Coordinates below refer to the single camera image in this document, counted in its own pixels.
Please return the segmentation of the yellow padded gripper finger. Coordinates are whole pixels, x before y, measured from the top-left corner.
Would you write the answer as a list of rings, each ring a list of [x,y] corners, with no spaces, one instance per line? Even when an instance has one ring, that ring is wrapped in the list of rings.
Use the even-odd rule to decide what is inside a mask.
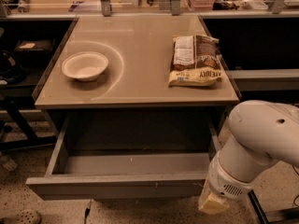
[[[226,198],[212,191],[209,181],[206,180],[199,197],[198,208],[200,212],[215,215],[226,211],[229,208],[229,204]]]

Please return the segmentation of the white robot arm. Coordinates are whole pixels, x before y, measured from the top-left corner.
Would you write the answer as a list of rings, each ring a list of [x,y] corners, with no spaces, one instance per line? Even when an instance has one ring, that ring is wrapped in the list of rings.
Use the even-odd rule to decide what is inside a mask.
[[[299,166],[299,107],[261,100],[236,105],[231,136],[211,160],[199,210],[214,215],[253,188],[257,176],[280,161]]]

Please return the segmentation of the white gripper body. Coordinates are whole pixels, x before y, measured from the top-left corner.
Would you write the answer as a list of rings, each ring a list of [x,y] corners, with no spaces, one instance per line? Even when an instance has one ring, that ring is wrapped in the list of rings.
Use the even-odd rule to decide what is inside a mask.
[[[252,189],[251,183],[244,183],[230,176],[220,163],[218,152],[208,167],[208,181],[211,190],[221,197],[232,200],[240,200]]]

